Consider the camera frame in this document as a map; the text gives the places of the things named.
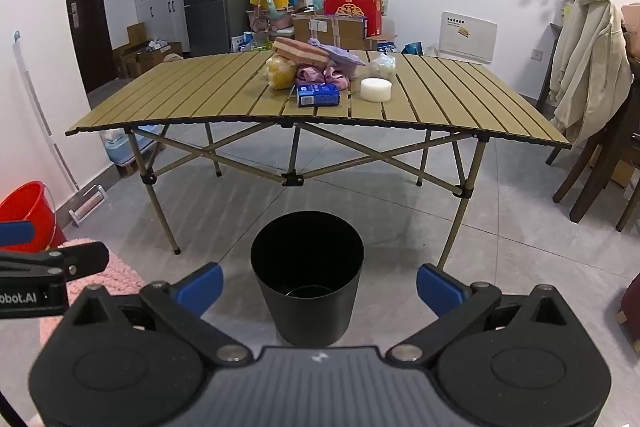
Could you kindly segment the white round foam disc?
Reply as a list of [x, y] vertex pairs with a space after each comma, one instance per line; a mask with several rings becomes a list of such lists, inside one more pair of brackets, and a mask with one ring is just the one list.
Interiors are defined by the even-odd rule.
[[392, 98], [393, 85], [390, 80], [368, 77], [360, 80], [359, 93], [364, 101], [386, 103]]

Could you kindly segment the blue tissue pack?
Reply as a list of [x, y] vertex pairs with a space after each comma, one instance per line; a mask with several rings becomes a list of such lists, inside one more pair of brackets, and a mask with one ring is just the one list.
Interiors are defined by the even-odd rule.
[[298, 107], [332, 107], [340, 104], [341, 91], [333, 84], [302, 84], [296, 87]]

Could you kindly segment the yellow white plush toy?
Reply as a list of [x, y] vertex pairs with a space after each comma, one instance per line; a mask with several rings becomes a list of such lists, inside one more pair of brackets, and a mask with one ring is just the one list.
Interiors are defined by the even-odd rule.
[[295, 84], [297, 64], [287, 57], [273, 54], [266, 61], [268, 87], [273, 91], [291, 90]]

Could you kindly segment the purple drawstring cloth bag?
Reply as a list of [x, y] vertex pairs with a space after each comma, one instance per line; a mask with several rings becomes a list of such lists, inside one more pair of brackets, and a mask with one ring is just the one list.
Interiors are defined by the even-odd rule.
[[339, 46], [330, 46], [329, 44], [324, 44], [317, 38], [310, 38], [307, 41], [311, 46], [315, 46], [320, 50], [326, 51], [329, 54], [329, 58], [336, 64], [349, 64], [352, 66], [364, 66], [366, 63], [361, 60], [357, 55], [348, 52], [345, 49], [340, 48]]

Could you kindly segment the pink satin cloth bag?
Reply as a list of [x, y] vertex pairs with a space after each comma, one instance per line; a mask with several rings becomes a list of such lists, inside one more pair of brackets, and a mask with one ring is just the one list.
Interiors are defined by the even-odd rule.
[[311, 65], [299, 66], [295, 79], [299, 86], [302, 84], [333, 84], [340, 91], [346, 90], [350, 83], [344, 70], [333, 65], [328, 65], [325, 68]]

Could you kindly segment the black round trash bin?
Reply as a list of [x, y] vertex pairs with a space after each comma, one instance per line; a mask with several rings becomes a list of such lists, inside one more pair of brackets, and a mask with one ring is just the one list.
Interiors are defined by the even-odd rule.
[[363, 262], [357, 230], [318, 210], [277, 217], [250, 246], [250, 265], [272, 321], [299, 348], [325, 348], [343, 337]]

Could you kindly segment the red plastic bucket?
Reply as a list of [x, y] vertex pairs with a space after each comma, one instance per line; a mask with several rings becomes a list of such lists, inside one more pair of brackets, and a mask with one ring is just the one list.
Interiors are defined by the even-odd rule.
[[32, 250], [20, 253], [38, 254], [66, 241], [54, 208], [48, 202], [48, 189], [40, 181], [25, 183], [2, 200], [1, 222], [8, 221], [29, 221], [35, 228]]

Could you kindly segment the blue pet litter box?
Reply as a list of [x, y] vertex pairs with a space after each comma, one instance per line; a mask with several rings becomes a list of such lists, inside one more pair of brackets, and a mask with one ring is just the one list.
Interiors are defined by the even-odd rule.
[[[156, 124], [153, 126], [142, 126], [142, 130], [154, 134], [159, 134], [162, 126]], [[124, 169], [126, 173], [131, 174], [136, 168], [136, 158], [132, 150], [128, 136], [122, 129], [100, 131], [100, 138], [106, 150], [108, 158], [119, 169]], [[146, 136], [136, 134], [136, 140], [141, 154], [146, 153], [153, 148], [154, 140]]]

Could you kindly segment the tan folding slat table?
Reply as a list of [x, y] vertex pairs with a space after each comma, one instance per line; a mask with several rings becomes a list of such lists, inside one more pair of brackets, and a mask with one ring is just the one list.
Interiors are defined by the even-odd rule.
[[[459, 201], [459, 230], [487, 144], [506, 139], [557, 148], [564, 136], [482, 65], [394, 54], [390, 78], [331, 83], [295, 81], [274, 90], [267, 51], [190, 58], [153, 67], [101, 103], [72, 132], [120, 130], [180, 152], [181, 164], [204, 158], [284, 186], [381, 161], [437, 185]], [[224, 155], [224, 148], [274, 126], [310, 133], [355, 157], [311, 171], [281, 173]]]

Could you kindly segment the dark wooden chair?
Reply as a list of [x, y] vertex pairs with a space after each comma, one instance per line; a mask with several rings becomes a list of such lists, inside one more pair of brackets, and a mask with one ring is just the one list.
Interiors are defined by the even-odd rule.
[[631, 57], [630, 68], [632, 83], [626, 101], [604, 128], [587, 140], [574, 166], [552, 196], [553, 202], [561, 202], [588, 166], [593, 154], [600, 150], [590, 176], [570, 210], [570, 221], [574, 223], [585, 217], [600, 192], [611, 180], [612, 173], [621, 160], [639, 167], [639, 142], [634, 139], [634, 132], [639, 130], [638, 58]]

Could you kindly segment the open cardboard box floor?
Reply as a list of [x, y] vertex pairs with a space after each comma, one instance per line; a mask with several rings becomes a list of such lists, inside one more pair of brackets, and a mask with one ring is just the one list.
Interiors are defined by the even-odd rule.
[[128, 42], [115, 48], [112, 57], [119, 78], [137, 78], [158, 64], [182, 59], [182, 44], [149, 39], [144, 23], [127, 27]]

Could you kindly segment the clear plastic bag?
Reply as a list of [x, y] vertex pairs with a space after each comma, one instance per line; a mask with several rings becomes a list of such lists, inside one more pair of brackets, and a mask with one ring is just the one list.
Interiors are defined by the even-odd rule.
[[396, 58], [386, 53], [378, 54], [369, 63], [371, 77], [393, 80], [396, 76]]

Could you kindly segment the cream hanging jacket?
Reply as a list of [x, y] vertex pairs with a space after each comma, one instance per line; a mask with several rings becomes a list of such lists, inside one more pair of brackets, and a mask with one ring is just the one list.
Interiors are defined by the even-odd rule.
[[612, 0], [575, 0], [552, 61], [552, 124], [572, 144], [599, 132], [632, 83], [622, 11]]

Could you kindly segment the large cardboard box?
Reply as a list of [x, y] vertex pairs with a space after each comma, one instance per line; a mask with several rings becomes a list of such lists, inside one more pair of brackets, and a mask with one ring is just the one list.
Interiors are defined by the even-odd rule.
[[338, 46], [345, 50], [369, 49], [367, 21], [362, 17], [296, 14], [292, 21], [294, 38], [298, 41], [317, 39], [328, 46]]

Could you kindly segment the red gift box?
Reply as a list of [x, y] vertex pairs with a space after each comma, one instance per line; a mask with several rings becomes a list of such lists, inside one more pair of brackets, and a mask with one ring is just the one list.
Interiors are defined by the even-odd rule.
[[367, 22], [367, 36], [382, 34], [382, 0], [323, 0], [326, 15], [364, 18]]

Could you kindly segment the dark brown door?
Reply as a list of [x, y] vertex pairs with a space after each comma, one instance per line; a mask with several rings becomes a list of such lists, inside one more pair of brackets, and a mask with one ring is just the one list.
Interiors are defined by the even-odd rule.
[[82, 84], [90, 93], [117, 77], [104, 0], [66, 0]]

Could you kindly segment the white floor bracket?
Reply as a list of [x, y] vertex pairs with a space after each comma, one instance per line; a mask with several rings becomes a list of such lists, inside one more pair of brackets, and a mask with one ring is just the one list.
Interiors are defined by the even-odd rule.
[[70, 204], [70, 209], [67, 213], [73, 225], [79, 228], [82, 222], [86, 221], [91, 213], [95, 212], [106, 201], [105, 188], [101, 184], [93, 184], [85, 192], [77, 194], [76, 202]]

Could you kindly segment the white wall heater panel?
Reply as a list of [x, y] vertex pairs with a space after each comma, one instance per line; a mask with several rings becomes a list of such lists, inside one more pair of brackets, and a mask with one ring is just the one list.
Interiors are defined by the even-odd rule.
[[443, 12], [438, 50], [446, 55], [490, 64], [495, 54], [498, 25], [489, 20]]

